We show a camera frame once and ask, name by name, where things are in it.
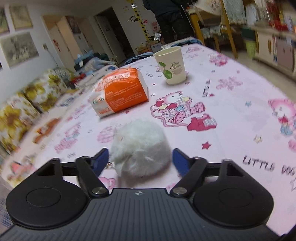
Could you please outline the giraffe height chart sticker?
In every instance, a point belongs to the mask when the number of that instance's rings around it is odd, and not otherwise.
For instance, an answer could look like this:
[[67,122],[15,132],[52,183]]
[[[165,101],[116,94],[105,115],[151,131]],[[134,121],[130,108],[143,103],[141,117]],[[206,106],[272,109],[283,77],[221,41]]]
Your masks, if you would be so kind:
[[139,9],[138,9],[138,7],[137,7],[137,4],[135,3],[134,0],[126,0],[126,1],[131,5],[132,10],[134,11],[135,16],[136,16],[136,18],[138,19],[139,24],[140,24],[140,26],[141,26],[141,29],[142,29],[142,31],[143,31],[143,33],[144,33],[144,36],[145,36],[145,38],[146,38],[146,41],[149,42],[151,39],[150,39],[149,34],[148,34],[148,32],[147,32],[147,28],[146,28],[146,26],[145,26],[145,24],[144,24],[144,21],[142,20],[142,17],[141,17],[141,15],[140,15],[140,12],[139,12]]

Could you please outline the framed pencil portrait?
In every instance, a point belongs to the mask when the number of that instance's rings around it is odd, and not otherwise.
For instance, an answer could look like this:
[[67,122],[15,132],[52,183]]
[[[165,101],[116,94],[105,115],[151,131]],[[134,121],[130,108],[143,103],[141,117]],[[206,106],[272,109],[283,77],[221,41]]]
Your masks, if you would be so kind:
[[1,48],[10,68],[39,57],[39,52],[29,32],[1,39]]

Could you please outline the pink cartoon tablecloth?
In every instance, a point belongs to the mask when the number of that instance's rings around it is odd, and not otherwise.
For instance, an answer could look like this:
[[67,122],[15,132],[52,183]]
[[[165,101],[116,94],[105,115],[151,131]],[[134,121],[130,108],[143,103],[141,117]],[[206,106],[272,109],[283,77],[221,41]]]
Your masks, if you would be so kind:
[[295,225],[295,102],[265,78],[201,45],[182,48],[187,80],[167,85],[153,57],[132,64],[142,73],[149,100],[100,118],[92,87],[64,96],[2,165],[18,185],[49,159],[71,162],[110,148],[130,121],[155,122],[172,148],[211,162],[231,159],[274,198],[268,226],[282,235]]

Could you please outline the wooden chair with cloth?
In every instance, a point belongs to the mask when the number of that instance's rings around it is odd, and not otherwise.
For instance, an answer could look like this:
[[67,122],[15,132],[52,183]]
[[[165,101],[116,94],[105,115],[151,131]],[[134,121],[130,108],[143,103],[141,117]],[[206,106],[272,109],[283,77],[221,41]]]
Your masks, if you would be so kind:
[[238,58],[234,34],[246,24],[243,1],[192,1],[186,9],[197,39],[214,39],[215,48],[220,50],[220,36],[228,37],[234,58]]

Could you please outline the floral sofa cushion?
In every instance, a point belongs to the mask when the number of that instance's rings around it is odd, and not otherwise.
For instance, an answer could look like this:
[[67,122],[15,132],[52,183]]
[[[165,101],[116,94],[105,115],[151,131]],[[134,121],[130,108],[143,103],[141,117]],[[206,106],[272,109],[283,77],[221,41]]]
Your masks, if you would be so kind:
[[27,100],[25,95],[17,92],[1,103],[1,145],[13,153],[24,135],[41,118],[40,112]]
[[40,112],[51,109],[57,100],[66,93],[67,86],[61,68],[48,69],[23,88],[29,102]]

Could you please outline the white tv cabinet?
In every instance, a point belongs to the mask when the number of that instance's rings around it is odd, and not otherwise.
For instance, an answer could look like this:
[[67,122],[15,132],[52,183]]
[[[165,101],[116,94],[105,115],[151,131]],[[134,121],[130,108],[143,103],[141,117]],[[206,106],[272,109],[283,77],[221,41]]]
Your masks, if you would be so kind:
[[251,26],[257,50],[254,59],[295,80],[295,33]]

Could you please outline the white paper cup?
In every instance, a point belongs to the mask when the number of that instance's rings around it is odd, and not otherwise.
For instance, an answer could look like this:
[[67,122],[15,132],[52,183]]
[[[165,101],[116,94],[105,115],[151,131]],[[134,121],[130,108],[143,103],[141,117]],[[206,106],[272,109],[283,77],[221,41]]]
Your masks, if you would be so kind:
[[168,85],[183,83],[187,78],[181,49],[175,46],[153,54]]

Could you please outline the white fluffy pompom plush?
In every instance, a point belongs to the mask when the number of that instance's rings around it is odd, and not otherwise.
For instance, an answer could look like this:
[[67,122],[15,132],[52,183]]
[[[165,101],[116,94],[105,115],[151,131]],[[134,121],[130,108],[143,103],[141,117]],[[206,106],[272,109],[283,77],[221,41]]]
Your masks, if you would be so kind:
[[157,123],[134,120],[114,133],[109,161],[118,176],[151,176],[171,161],[171,148]]

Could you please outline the sofa with cartoon cover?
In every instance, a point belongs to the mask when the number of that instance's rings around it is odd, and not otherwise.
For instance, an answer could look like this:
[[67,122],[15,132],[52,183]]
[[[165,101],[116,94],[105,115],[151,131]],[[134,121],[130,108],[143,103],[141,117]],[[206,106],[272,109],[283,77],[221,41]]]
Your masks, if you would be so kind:
[[67,68],[48,69],[1,103],[1,162],[18,148],[25,134],[42,114],[74,87],[73,80],[85,77]]

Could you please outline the person in black clothes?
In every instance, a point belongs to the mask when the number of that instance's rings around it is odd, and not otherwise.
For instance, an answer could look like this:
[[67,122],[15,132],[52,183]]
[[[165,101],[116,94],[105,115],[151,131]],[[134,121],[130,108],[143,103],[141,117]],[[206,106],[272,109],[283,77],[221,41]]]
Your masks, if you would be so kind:
[[142,2],[145,9],[154,13],[166,44],[194,37],[194,31],[183,10],[188,1],[143,0]]

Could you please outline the orange tissue pack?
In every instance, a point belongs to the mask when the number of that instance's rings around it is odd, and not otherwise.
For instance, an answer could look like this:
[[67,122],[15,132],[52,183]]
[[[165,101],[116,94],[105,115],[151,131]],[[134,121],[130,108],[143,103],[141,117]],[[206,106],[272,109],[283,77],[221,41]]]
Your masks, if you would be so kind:
[[93,87],[90,104],[100,118],[149,100],[148,87],[136,68],[116,69]]

